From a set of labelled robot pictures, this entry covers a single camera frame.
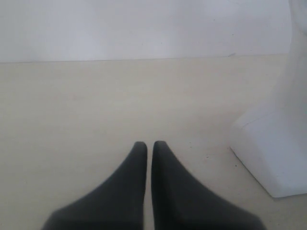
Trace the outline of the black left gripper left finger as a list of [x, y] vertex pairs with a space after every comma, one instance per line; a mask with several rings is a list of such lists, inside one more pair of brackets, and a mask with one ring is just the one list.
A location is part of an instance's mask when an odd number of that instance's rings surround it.
[[44, 230], [142, 230], [147, 146], [135, 142], [122, 164], [96, 189], [53, 212]]

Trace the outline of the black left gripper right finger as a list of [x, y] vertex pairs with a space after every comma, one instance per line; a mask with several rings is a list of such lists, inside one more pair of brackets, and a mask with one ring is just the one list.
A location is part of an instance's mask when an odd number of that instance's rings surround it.
[[257, 216], [201, 184], [165, 141], [153, 146], [151, 193], [156, 230], [264, 230]]

